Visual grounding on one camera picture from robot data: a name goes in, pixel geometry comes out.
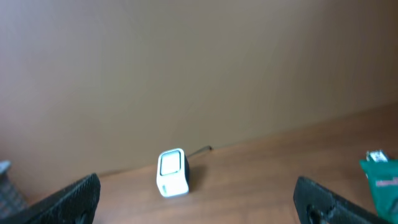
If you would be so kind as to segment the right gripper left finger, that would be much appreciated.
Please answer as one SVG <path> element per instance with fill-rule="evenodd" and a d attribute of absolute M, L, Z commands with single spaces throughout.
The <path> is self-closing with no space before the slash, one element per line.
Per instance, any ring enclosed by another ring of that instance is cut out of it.
<path fill-rule="evenodd" d="M 101 183 L 92 173 L 53 193 L 1 224 L 92 224 L 100 200 Z"/>

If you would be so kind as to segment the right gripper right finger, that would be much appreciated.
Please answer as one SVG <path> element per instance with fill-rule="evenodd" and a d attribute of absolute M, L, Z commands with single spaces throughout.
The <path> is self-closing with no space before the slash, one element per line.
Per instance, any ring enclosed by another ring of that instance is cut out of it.
<path fill-rule="evenodd" d="M 298 219 L 304 224 L 390 224 L 304 176 L 296 181 L 293 201 Z"/>

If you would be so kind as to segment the green 3M gloves packet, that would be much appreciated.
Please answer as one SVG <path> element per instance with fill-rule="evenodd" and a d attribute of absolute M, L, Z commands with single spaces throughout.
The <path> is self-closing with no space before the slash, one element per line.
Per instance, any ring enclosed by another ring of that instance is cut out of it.
<path fill-rule="evenodd" d="M 397 160 L 361 160 L 359 163 L 368 179 L 377 214 L 391 223 L 397 223 Z"/>

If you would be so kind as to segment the grey plastic shopping basket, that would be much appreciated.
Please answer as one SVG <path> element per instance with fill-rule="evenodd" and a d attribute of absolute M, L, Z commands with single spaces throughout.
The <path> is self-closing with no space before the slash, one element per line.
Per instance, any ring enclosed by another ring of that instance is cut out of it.
<path fill-rule="evenodd" d="M 10 217 L 28 207 L 24 196 L 7 174 L 10 167 L 10 161 L 1 161 L 1 219 Z"/>

